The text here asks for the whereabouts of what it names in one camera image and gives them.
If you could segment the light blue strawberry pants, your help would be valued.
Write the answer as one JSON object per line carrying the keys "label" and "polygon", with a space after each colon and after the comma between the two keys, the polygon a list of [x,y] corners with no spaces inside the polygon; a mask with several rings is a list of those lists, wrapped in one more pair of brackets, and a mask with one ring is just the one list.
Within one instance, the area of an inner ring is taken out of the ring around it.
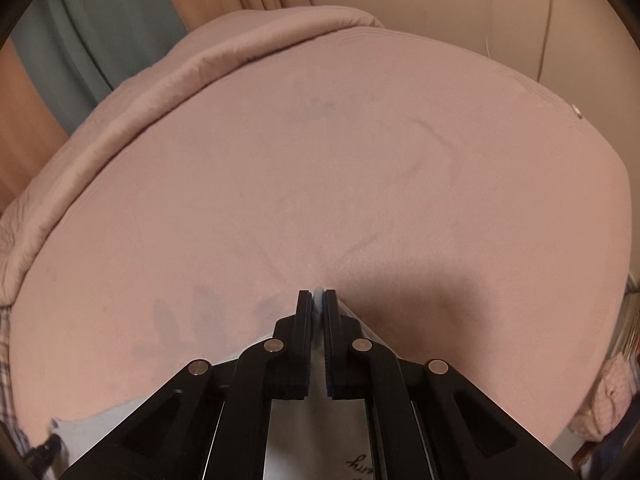
{"label": "light blue strawberry pants", "polygon": [[[309,392],[302,400],[272,401],[261,479],[373,478],[363,401],[334,401],[326,388],[322,322],[324,292],[324,289],[310,292],[314,300],[314,322]],[[63,424],[58,435],[68,458],[64,472],[143,402],[129,411],[114,408],[83,422]]]}

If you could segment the pink folded quilt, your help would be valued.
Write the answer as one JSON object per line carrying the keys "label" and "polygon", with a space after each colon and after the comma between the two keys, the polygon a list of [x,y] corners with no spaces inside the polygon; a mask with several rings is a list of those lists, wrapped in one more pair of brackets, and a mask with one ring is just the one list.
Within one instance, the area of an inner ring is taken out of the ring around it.
{"label": "pink folded quilt", "polygon": [[1,217],[1,304],[24,278],[70,205],[127,144],[209,84],[302,42],[354,27],[381,27],[347,6],[242,10],[187,34],[160,62],[113,91],[44,165]]}

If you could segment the pink knitted item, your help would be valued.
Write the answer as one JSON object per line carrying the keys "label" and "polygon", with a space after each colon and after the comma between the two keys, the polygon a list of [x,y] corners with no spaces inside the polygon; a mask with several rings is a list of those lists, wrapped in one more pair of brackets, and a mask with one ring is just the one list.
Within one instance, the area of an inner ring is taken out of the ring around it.
{"label": "pink knitted item", "polygon": [[630,366],[618,352],[603,363],[568,429],[582,440],[600,442],[618,426],[633,397]]}

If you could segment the pink curtain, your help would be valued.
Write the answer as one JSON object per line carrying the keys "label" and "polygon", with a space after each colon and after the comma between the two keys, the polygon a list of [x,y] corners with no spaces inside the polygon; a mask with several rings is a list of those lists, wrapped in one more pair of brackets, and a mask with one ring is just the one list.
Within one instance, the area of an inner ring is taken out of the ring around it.
{"label": "pink curtain", "polygon": [[1,0],[1,203],[8,206],[118,86],[188,32],[311,0]]}

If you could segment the plaid pillow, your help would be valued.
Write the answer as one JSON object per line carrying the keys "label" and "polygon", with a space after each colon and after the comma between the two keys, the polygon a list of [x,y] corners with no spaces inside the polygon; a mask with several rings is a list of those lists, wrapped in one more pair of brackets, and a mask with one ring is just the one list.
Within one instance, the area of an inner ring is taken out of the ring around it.
{"label": "plaid pillow", "polygon": [[10,317],[11,309],[2,307],[0,310],[0,417],[18,454],[24,456],[30,450],[30,444],[24,432],[18,428],[15,413],[10,367]]}

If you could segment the teal curtain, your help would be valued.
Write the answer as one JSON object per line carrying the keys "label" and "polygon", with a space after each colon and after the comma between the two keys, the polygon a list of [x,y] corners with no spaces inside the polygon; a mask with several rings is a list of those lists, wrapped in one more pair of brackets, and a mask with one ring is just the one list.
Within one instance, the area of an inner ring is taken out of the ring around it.
{"label": "teal curtain", "polygon": [[11,39],[40,98],[73,134],[184,36],[171,0],[34,0]]}

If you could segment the pink bed sheet mattress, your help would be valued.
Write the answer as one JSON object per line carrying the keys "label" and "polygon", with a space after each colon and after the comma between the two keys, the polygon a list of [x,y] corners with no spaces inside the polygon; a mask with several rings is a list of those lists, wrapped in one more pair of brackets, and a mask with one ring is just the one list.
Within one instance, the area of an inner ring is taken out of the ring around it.
{"label": "pink bed sheet mattress", "polygon": [[539,440],[586,395],[630,252],[620,156],[513,70],[334,32],[134,130],[64,211],[12,309],[18,423],[146,396],[333,288],[403,358],[439,358]]}

